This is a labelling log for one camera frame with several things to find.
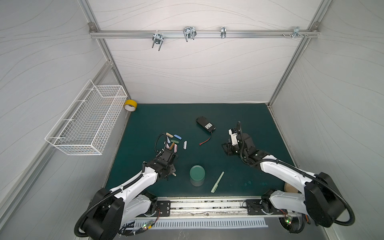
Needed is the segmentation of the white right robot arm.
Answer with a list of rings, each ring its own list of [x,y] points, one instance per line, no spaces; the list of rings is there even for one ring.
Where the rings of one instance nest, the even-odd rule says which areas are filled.
[[[333,224],[351,226],[355,223],[352,207],[331,176],[324,172],[314,174],[301,170],[258,149],[252,138],[243,132],[241,122],[229,129],[229,140],[222,147],[226,155],[238,156],[243,164],[272,175],[297,190],[295,193],[268,190],[257,204],[264,214],[272,215],[279,210],[287,215],[292,211],[325,228]]]

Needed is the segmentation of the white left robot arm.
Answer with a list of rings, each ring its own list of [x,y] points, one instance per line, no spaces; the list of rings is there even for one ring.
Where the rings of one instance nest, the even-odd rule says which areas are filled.
[[[78,238],[112,240],[115,236],[131,237],[152,228],[156,221],[149,221],[135,229],[134,218],[140,215],[161,216],[158,198],[147,191],[176,172],[176,144],[165,140],[164,147],[155,149],[155,158],[143,162],[142,169],[132,178],[110,190],[102,188],[92,198],[87,210],[74,226]]]

